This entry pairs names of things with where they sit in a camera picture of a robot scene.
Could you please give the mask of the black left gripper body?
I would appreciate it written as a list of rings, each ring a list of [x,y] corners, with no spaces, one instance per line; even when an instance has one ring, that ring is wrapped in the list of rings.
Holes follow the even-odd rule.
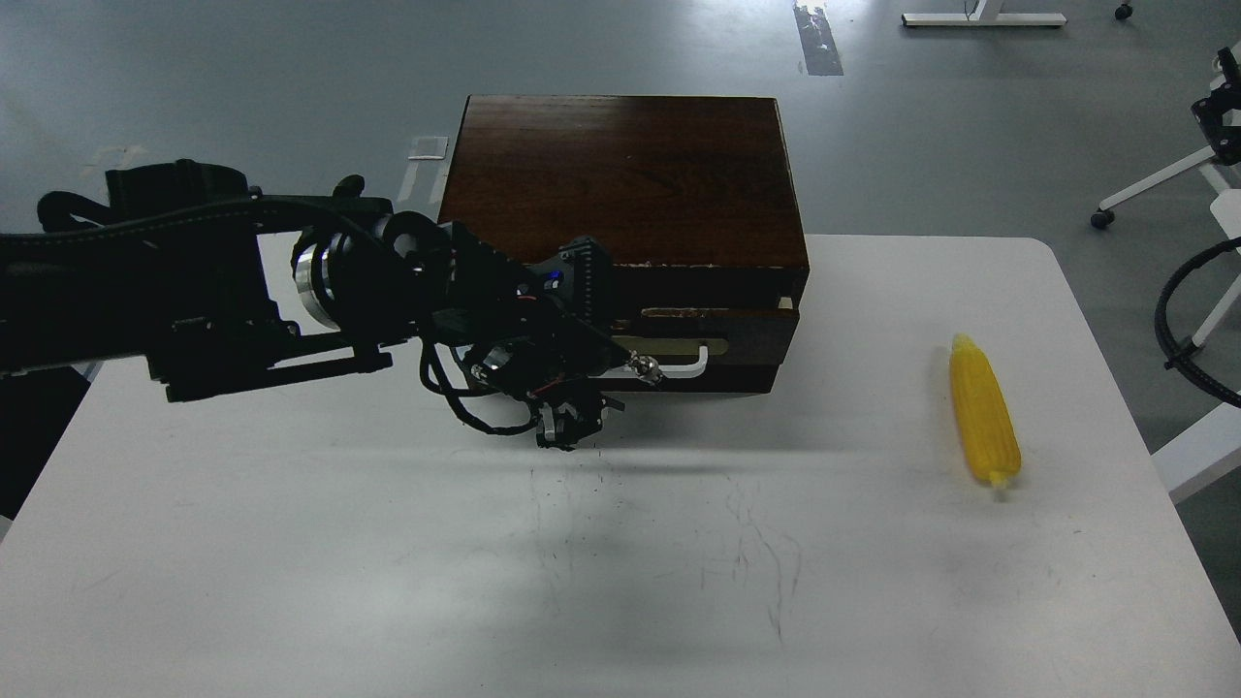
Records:
[[[613,261],[578,236],[522,265],[462,224],[395,212],[374,225],[392,256],[379,301],[379,340],[465,347],[496,392],[526,397],[557,380],[598,378],[632,353],[616,342]]]

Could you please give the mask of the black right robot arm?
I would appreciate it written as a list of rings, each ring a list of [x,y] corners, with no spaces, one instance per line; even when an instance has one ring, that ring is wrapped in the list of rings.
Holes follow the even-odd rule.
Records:
[[[1240,111],[1240,72],[1232,48],[1219,48],[1216,62],[1222,71],[1222,84],[1193,103],[1193,119],[1198,123],[1214,159],[1222,165],[1240,161],[1240,127],[1226,123],[1226,117]]]

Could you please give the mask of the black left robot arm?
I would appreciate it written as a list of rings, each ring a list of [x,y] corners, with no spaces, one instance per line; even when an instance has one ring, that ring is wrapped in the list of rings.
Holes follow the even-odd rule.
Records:
[[[391,365],[482,433],[570,451],[648,384],[655,359],[616,342],[613,265],[589,236],[520,265],[462,224],[367,196],[268,195],[181,159],[107,171],[107,202],[50,191],[40,233],[2,236],[2,517],[12,520],[84,397],[79,368],[141,356],[189,402]]]

